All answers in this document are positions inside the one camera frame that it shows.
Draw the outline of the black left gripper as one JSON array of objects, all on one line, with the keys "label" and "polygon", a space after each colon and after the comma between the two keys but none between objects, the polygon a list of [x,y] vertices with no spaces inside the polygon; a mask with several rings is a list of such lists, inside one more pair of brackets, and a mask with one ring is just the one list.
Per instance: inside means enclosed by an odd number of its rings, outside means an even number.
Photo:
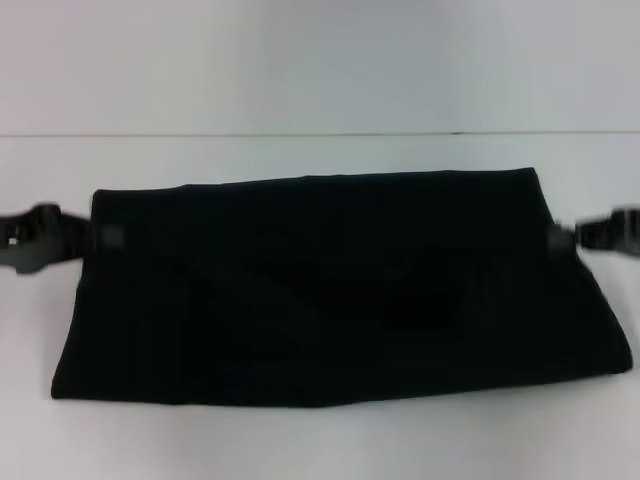
[{"label": "black left gripper", "polygon": [[1,266],[17,274],[34,274],[64,259],[68,251],[119,249],[125,246],[121,225],[98,224],[61,212],[55,204],[1,217]]}]

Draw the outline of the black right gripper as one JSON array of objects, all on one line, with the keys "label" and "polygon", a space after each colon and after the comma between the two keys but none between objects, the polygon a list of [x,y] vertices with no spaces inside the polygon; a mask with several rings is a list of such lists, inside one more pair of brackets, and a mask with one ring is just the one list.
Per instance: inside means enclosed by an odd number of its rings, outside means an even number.
[{"label": "black right gripper", "polygon": [[548,251],[575,251],[577,246],[591,250],[638,250],[639,208],[612,210],[607,216],[575,226],[552,224],[546,231]]}]

